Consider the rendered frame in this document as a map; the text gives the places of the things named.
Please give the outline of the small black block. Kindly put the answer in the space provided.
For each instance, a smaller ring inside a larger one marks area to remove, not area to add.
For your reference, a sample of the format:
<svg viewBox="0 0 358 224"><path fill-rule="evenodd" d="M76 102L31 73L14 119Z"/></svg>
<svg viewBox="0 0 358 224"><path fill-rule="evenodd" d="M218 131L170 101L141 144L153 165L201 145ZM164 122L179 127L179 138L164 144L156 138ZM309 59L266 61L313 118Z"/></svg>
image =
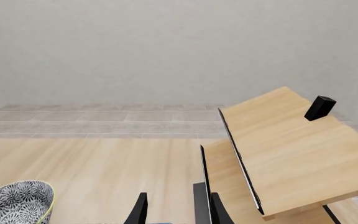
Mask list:
<svg viewBox="0 0 358 224"><path fill-rule="evenodd" d="M309 107L308 111L305 113L304 117L308 121L315 121L322 117L327 116L334 105L336 100L329 98L327 96L317 96L314 102Z"/></svg>

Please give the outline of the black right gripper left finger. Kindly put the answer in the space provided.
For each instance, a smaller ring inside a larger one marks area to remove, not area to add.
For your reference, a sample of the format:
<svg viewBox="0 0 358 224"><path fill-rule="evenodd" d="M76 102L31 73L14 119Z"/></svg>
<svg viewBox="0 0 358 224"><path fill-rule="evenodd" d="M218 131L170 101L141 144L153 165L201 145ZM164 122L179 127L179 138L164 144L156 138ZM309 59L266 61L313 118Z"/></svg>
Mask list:
<svg viewBox="0 0 358 224"><path fill-rule="evenodd" d="M138 199L131 210L129 216L125 220L125 224L145 224L148 211L147 193L139 194Z"/></svg>

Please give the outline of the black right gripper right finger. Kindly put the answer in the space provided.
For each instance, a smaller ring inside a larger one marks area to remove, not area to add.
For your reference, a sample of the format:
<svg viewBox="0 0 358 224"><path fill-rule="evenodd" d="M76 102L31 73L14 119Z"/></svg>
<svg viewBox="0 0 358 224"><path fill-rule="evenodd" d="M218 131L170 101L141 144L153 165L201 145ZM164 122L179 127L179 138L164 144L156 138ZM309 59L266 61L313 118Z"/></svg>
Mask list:
<svg viewBox="0 0 358 224"><path fill-rule="evenodd" d="M211 219L212 224L229 224L229 215L216 192L211 194Z"/></svg>

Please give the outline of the black white patterned bowl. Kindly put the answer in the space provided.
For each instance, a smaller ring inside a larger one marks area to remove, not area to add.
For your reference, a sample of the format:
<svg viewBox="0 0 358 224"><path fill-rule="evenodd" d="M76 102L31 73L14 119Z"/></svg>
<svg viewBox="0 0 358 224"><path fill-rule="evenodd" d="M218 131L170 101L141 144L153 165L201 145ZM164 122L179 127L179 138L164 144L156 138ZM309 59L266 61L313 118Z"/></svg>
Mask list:
<svg viewBox="0 0 358 224"><path fill-rule="evenodd" d="M0 224L49 224L55 204L53 187L22 180L0 187Z"/></svg>

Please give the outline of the pale wooden drawer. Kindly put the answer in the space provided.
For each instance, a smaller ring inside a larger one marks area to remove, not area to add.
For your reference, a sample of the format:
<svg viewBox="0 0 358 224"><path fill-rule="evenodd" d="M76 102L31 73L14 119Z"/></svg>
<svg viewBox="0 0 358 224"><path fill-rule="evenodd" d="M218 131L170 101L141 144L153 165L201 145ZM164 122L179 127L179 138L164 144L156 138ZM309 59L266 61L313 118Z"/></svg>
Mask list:
<svg viewBox="0 0 358 224"><path fill-rule="evenodd" d="M201 147L204 179L211 214L211 194L216 192L229 215L229 224L265 224L255 208L242 169L229 141Z"/></svg>

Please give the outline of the pale wooden cabinet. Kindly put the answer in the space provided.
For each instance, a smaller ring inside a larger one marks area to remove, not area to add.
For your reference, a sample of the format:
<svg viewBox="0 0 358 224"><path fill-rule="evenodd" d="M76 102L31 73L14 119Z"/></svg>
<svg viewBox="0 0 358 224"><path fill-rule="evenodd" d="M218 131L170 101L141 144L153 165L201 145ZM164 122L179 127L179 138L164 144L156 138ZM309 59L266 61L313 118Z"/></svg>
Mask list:
<svg viewBox="0 0 358 224"><path fill-rule="evenodd" d="M287 87L219 110L265 221L358 196L358 132Z"/></svg>

